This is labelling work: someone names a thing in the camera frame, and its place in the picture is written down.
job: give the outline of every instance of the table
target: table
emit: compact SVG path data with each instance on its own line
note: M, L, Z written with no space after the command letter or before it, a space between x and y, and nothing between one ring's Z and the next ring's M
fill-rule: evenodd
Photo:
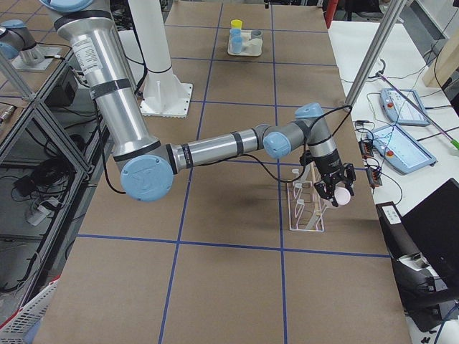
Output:
M10 19L21 19L29 27L32 36L44 44L67 44L60 39L47 15L47 10L35 0L6 0L0 3L0 23ZM76 125L70 131L63 127L81 123L81 117L71 115L66 110L51 111L44 103L60 76L71 63L70 48L61 46L60 55L67 59L51 61L42 72L19 72L3 57L0 60L0 102L17 107L13 115L0 126L0 328L4 329L10 317L26 304L45 283L53 265L48 259L53 249L57 250L69 226L65 220L71 217L71 206L77 206L82 192L80 187L93 169L94 143L98 137ZM8 105L0 104L0 111ZM87 149L82 153L71 140L70 134L79 131L85 138ZM75 170L72 182L67 186L67 194L55 194L62 202L57 211L39 225L32 226L26 221L38 198L13 200L14 181L29 175L41 162L48 160L43 145L50 143L65 156Z
M333 22L330 28L330 38L337 56L337 64L342 80L354 80L372 37L377 30L377 25L377 23ZM449 105L449 101L443 92L436 92L439 90L438 88L425 87L422 83L422 76L427 71L427 68L422 69L425 66L425 61L401 24L394 26L380 57L387 63L385 75L395 77L390 79L391 82L398 88L416 89L425 107ZM381 68L382 65L377 64L374 67L374 73ZM345 92L349 91L351 87L351 83L347 81L343 81ZM353 120L372 120L377 127L383 126L384 123L378 120L385 121L387 119L379 105L379 96L369 95L376 111L377 120L374 120L366 95L372 92L381 92L382 88L387 87L389 86L381 80L367 82L354 106ZM454 128L459 125L459 117L452 108L430 110L428 113L444 129ZM416 139L438 133L432 125L427 127L404 126L404 129ZM450 134L457 138L459 137L459 130L451 131ZM402 215L414 208L449 178L459 180L459 151L446 138L438 135L422 141L421 144L437 158L438 162L434 167L422 168L406 176L394 171L389 166L383 170L384 173L402 185L403 199L397 205ZM383 186L375 190L374 202L377 204L387 201L397 202L400 195L398 188L384 176L382 178L384 185L388 185L388 187Z
M261 57L227 55L234 18L263 30ZM163 143L286 123L303 104L344 99L316 7L179 1L166 32L174 72L194 91L186 120L146 118ZM350 118L336 142L362 166ZM257 156L284 177L298 166L295 153ZM120 187L111 159L109 174ZM322 234L285 230L284 189L244 158L182 171L154 204L101 181L35 343L410 343L357 174L355 198L329 211Z

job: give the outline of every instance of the white tray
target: white tray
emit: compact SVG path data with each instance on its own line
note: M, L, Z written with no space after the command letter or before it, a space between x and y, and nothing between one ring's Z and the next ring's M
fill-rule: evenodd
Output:
M260 56L262 52L262 39L250 39L252 30L241 30L242 51L235 54L231 51L231 37L228 38L228 54L232 56Z

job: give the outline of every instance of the metal pole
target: metal pole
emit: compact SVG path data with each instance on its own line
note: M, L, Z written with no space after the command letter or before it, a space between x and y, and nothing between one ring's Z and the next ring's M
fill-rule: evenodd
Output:
M2 71L8 81L20 91L24 99L32 101L35 98L35 94L28 84L22 79L21 75L14 69L11 62L8 61L2 53L0 53L0 71Z
M390 2L389 8L382 18L381 24L378 26L378 30L374 35L373 41L370 44L368 52L366 52L363 63L360 66L357 76L352 83L351 89L346 97L345 104L354 106L357 101L361 89L364 87L366 79L368 78L369 73L371 72L374 63L376 62L379 53L381 52L384 43L387 41L392 27L397 21L397 18L402 12L403 6L406 4L407 0L394 0Z

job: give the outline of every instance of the white desk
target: white desk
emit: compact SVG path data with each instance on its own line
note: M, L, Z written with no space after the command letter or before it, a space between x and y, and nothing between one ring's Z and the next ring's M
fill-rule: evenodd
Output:
M329 29L329 34L341 79L354 80L377 27L377 23L333 22ZM404 77L425 66L424 59L401 24L396 24L393 28L380 57L387 63L384 74L388 77ZM372 74L374 75L381 68L382 64L378 62L374 66ZM390 81L398 88L415 88L421 96L429 95L438 89L424 86L422 76L426 71L427 68L421 73L404 79L390 79ZM343 81L343 86L344 92L348 92L351 88L351 83ZM370 92L381 92L381 89L385 87L389 86L381 80L365 84L352 111L353 120L372 120L377 127L384 125L384 123L373 119L366 95ZM381 109L379 96L370 95L370 99L376 110L377 119L387 121ZM449 101L443 92L421 99L425 107L449 105ZM459 125L459 117L452 108L429 110L428 113L444 129ZM427 127L404 126L404 129L416 139L438 133L432 125ZM459 130L454 130L450 134L456 139L459 138ZM424 140L421 144L437 158L438 162L434 167L424 167L403 176L393 170L387 162L384 164L383 172L399 182L403 189L403 199L397 206L402 215L414 208L449 178L453 177L459 180L459 150L456 150L443 135ZM398 187L384 176L382 176L382 181L383 186L376 188L374 192L374 202L376 204L387 201L397 202L400 196Z

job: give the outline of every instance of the metal frame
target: metal frame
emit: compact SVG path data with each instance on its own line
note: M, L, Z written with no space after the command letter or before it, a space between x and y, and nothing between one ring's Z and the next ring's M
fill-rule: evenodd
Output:
M357 72L355 80L352 82L351 89L346 97L345 104L354 106L357 98L360 95L362 88L364 88L365 82L371 72L376 60L379 57L384 44L389 37L392 28L397 22L397 18L403 10L403 7L407 3L407 0L391 1L390 6L383 16L381 24L378 26L378 30L374 35L370 48L365 55L364 61L362 62L359 71Z

